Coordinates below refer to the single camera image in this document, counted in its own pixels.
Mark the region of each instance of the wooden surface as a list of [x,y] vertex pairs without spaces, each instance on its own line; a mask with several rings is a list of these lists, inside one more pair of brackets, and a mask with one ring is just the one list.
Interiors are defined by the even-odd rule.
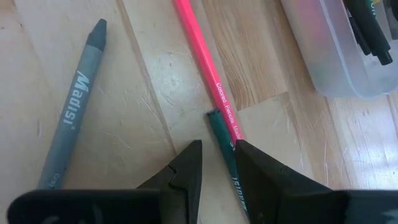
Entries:
[[[314,90],[279,0],[191,0],[246,139],[333,189],[398,188],[398,94]],[[199,223],[246,223],[172,0],[0,0],[0,212],[34,189],[85,39],[108,44],[65,188],[131,189],[203,140]]]

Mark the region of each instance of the translucent plastic box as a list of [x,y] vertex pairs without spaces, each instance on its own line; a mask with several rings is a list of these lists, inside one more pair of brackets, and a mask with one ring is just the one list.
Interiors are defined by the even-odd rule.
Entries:
[[382,66],[356,43],[341,0],[282,0],[315,88],[329,98],[371,99],[398,87],[398,40],[392,40],[383,3],[377,21],[390,43],[394,62]]

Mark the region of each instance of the pink colored pencil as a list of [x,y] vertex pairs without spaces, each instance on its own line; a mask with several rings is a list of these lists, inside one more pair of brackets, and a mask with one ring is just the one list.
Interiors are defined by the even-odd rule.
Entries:
[[178,12],[183,21],[188,37],[193,46],[193,50],[201,66],[205,76],[207,85],[211,90],[217,107],[221,110],[223,117],[228,125],[229,133],[235,143],[238,139],[243,139],[238,121],[234,115],[234,111],[225,94],[220,76],[218,75],[216,66],[211,57],[210,51],[206,45],[205,38],[201,33],[199,23],[192,11],[189,0],[175,0]]

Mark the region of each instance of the pen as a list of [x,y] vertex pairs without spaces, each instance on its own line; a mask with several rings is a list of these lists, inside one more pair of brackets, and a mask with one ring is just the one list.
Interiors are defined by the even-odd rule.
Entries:
[[60,189],[62,186],[105,44],[106,21],[101,19],[88,35],[37,184],[38,189]]
[[351,13],[349,13],[349,10],[347,10],[347,13],[348,13],[348,20],[349,20],[349,23],[351,24],[351,28],[353,28],[354,36],[355,36],[357,43],[361,47],[363,54],[369,55],[371,53],[371,49],[369,48],[368,43],[366,42],[365,38],[363,37],[362,32],[359,29],[354,18],[352,17]]
[[372,55],[378,57],[381,65],[392,63],[389,53],[391,47],[366,1],[346,0],[345,4],[358,25],[366,43],[368,43]]
[[374,8],[374,1],[373,0],[368,0],[369,1],[369,6],[372,10],[372,14],[374,15],[374,17],[376,16],[376,10]]

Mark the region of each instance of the crayon tip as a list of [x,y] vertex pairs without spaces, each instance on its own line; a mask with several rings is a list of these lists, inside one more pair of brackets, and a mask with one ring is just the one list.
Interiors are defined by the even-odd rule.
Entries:
[[87,38],[87,45],[104,51],[106,45],[106,20],[100,19]]

